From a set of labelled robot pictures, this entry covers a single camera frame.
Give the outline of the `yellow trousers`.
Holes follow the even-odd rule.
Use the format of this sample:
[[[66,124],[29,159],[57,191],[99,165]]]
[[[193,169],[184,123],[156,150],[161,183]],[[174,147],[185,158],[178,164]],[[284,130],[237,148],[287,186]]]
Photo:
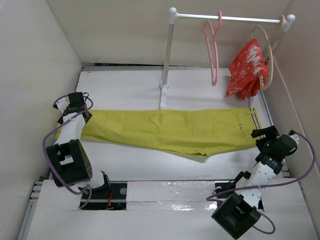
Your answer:
[[[173,154],[210,157],[255,147],[255,108],[91,110],[81,137]]]

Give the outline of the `pink plastic hanger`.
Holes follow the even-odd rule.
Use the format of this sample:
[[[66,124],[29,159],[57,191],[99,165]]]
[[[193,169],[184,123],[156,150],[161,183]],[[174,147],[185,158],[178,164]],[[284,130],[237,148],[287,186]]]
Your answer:
[[[218,24],[213,29],[212,23],[209,20],[206,20],[204,23],[204,37],[205,37],[205,42],[206,42],[206,47],[207,47],[207,53],[208,53],[208,58],[209,58],[209,63],[210,63],[210,72],[211,72],[211,85],[213,87],[216,86],[218,79],[219,79],[219,52],[218,52],[218,45],[217,45],[217,33],[220,31],[221,26],[222,26],[222,12],[219,10],[218,11]],[[209,28],[210,33],[211,33],[211,39],[212,39],[212,45],[214,48],[214,54],[212,53],[211,50],[211,44],[209,41],[209,34],[207,32],[207,28]]]

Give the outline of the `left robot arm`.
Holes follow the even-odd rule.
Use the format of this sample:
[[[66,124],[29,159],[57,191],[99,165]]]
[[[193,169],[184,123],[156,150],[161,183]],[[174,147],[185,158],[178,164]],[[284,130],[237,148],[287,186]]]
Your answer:
[[[89,112],[92,107],[93,101],[87,92],[73,92],[55,100],[53,108],[61,113],[59,126],[46,135],[42,147],[57,187],[64,187],[75,195],[92,194],[104,199],[112,192],[105,172],[102,172],[103,181],[97,182],[94,188],[85,186],[78,191],[71,188],[93,177],[92,165],[80,141],[85,125],[93,116]]]

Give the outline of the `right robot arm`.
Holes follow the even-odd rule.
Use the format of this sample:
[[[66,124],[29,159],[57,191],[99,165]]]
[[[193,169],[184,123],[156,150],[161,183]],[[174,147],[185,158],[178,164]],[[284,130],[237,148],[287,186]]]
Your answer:
[[[258,206],[266,185],[282,171],[283,160],[295,153],[300,142],[294,131],[280,134],[275,126],[254,129],[251,137],[259,150],[252,172],[241,172],[230,188],[217,194],[229,196],[211,215],[235,240],[259,221]]]

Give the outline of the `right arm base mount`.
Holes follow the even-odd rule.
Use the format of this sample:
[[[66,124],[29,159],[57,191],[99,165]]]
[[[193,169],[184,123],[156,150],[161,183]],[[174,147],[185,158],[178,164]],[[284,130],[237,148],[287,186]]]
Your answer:
[[[216,182],[215,189],[212,192],[212,194],[214,195],[214,194],[219,194],[222,192],[224,192],[224,194],[214,197],[213,200],[218,201],[218,202],[224,201],[232,194],[231,191],[230,192],[226,192],[226,191],[233,190],[235,188],[236,188],[236,184],[234,182],[221,182],[221,181]]]

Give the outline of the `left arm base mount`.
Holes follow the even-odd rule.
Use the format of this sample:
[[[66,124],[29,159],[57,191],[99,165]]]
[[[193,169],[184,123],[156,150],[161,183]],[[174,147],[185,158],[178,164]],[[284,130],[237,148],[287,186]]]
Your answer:
[[[127,188],[128,183],[125,181],[111,181],[110,186],[103,184],[102,186],[93,188],[91,198],[88,200],[89,194],[83,194],[80,200],[81,210],[107,210],[120,211],[127,209]]]

